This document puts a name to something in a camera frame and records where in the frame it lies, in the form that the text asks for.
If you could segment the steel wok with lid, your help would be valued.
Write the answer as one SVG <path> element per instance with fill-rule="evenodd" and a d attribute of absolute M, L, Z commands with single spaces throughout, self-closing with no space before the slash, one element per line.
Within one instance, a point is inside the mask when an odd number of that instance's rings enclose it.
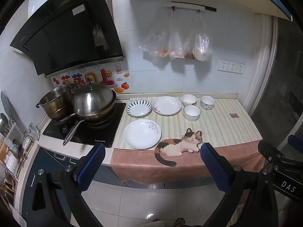
<path fill-rule="evenodd" d="M 74 116 L 81 119 L 66 135 L 63 146 L 71 141 L 81 123 L 99 124 L 116 103 L 116 92 L 108 85 L 91 82 L 90 78 L 87 78 L 86 82 L 87 84 L 78 89 L 72 99 L 73 113 L 56 123 L 57 125 L 63 124 Z"/>

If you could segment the pink floral white plate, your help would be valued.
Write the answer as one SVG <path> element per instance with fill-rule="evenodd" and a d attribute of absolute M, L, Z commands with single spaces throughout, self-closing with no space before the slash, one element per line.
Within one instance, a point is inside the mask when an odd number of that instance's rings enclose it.
<path fill-rule="evenodd" d="M 181 102 L 175 97 L 156 97 L 152 102 L 152 109 L 159 115 L 172 116 L 181 110 Z"/>

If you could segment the steel stock pot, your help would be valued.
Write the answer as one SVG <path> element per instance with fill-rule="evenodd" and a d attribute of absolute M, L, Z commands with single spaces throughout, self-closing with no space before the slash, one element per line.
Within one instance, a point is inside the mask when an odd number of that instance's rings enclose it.
<path fill-rule="evenodd" d="M 54 88 L 45 94 L 36 104 L 43 108 L 50 119 L 63 119 L 72 112 L 72 93 L 68 85 Z"/>

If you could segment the white bowl coloured dots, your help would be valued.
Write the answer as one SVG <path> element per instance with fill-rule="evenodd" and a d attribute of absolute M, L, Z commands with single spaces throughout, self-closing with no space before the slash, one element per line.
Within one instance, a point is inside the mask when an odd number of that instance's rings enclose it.
<path fill-rule="evenodd" d="M 204 110 L 211 110 L 214 107 L 215 103 L 215 99 L 211 96 L 205 95 L 201 96 L 200 98 L 200 105 Z"/>

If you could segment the white bowl red pattern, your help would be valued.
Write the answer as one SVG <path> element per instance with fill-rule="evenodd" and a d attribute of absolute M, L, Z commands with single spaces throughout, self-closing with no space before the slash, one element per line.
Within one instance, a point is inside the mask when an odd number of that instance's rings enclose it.
<path fill-rule="evenodd" d="M 185 94 L 181 97 L 181 103 L 184 106 L 188 105 L 196 105 L 197 103 L 197 98 L 194 95 L 191 94 Z"/>

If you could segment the plastic bag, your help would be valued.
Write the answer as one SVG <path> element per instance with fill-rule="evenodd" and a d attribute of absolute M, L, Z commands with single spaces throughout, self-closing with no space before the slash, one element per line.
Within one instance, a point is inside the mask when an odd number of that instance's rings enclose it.
<path fill-rule="evenodd" d="M 178 21 L 177 12 L 177 8 L 173 6 L 169 18 L 169 57 L 171 60 L 185 58 L 186 55 L 183 34 Z"/>
<path fill-rule="evenodd" d="M 211 33 L 206 27 L 202 11 L 198 10 L 184 44 L 184 58 L 208 61 L 212 53 Z"/>
<path fill-rule="evenodd" d="M 176 15 L 172 7 L 169 17 L 162 17 L 155 22 L 139 46 L 142 51 L 160 58 L 177 57 L 176 42 L 179 36 Z"/>

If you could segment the black range hood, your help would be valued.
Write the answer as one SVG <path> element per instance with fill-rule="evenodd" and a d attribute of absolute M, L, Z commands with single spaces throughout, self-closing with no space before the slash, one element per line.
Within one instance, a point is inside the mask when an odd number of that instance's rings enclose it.
<path fill-rule="evenodd" d="M 31 58 L 38 75 L 124 59 L 106 0 L 47 0 L 10 46 Z"/>

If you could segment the wall hook rail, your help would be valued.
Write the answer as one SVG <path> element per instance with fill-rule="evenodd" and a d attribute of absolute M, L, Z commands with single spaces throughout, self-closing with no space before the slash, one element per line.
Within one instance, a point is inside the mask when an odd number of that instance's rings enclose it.
<path fill-rule="evenodd" d="M 186 2 L 168 2 L 162 4 L 163 8 L 180 8 L 180 9 L 191 9 L 191 10 L 199 10 L 199 11 L 211 11 L 216 12 L 217 9 L 210 6 L 199 5 L 194 3 L 186 3 Z"/>

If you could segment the white plate grey flower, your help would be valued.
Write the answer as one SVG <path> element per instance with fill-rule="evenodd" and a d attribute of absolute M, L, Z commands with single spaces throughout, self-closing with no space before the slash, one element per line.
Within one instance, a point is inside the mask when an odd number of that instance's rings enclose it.
<path fill-rule="evenodd" d="M 149 119 L 131 122 L 123 132 L 124 141 L 133 149 L 146 150 L 155 146 L 162 135 L 160 126 Z"/>

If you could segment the right plastic bag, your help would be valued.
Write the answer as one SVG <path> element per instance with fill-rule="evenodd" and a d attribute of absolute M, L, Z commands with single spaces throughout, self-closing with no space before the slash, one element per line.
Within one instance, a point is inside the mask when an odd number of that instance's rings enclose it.
<path fill-rule="evenodd" d="M 184 58 L 208 61 L 212 53 L 211 33 L 206 27 L 202 11 L 198 10 L 184 44 Z"/>

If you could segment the striped cat counter mat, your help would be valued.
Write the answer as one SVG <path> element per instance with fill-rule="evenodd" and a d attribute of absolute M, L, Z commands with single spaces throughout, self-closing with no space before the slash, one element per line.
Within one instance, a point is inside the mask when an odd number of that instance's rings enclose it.
<path fill-rule="evenodd" d="M 261 134 L 249 114 L 236 99 L 218 98 L 211 110 L 201 110 L 196 121 L 188 121 L 183 110 L 172 116 L 151 112 L 143 119 L 161 128 L 158 143 L 146 150 L 131 148 L 123 138 L 124 129 L 136 119 L 122 115 L 113 142 L 110 165 L 121 181 L 161 184 L 209 177 L 200 158 L 201 146 L 208 142 L 232 165 L 257 172 L 264 165 L 258 152 Z M 230 117 L 237 113 L 238 118 Z"/>

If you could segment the left plastic bag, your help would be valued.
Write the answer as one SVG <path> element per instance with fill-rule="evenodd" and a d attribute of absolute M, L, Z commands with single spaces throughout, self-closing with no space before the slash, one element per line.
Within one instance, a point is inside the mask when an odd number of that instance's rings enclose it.
<path fill-rule="evenodd" d="M 169 17 L 162 17 L 155 22 L 139 46 L 142 51 L 160 58 L 177 57 L 176 42 L 179 36 L 176 15 L 172 7 Z"/>

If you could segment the white bowl dark rim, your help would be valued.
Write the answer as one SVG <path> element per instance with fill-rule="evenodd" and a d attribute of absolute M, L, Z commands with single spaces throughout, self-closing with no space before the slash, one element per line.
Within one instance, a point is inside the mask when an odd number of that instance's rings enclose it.
<path fill-rule="evenodd" d="M 183 115 L 188 121 L 196 121 L 201 115 L 201 110 L 195 105 L 188 105 L 183 108 Z"/>

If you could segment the black induction cooktop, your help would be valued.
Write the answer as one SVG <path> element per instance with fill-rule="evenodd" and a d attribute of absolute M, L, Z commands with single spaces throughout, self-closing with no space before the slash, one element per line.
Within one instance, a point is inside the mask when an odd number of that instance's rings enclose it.
<path fill-rule="evenodd" d="M 125 103 L 116 103 L 111 112 L 99 124 L 82 122 L 71 141 L 85 145 L 95 145 L 100 142 L 107 148 L 112 147 L 125 107 Z M 76 116 L 63 124 L 57 124 L 55 120 L 52 120 L 47 125 L 43 135 L 64 140 L 69 131 L 80 121 L 81 119 Z"/>

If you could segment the blue leaf pattern plate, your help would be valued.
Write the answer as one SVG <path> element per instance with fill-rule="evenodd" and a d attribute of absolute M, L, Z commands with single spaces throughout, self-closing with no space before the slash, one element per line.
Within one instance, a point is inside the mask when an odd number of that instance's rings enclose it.
<path fill-rule="evenodd" d="M 147 116 L 152 111 L 152 105 L 147 100 L 134 100 L 126 107 L 126 113 L 134 118 Z"/>

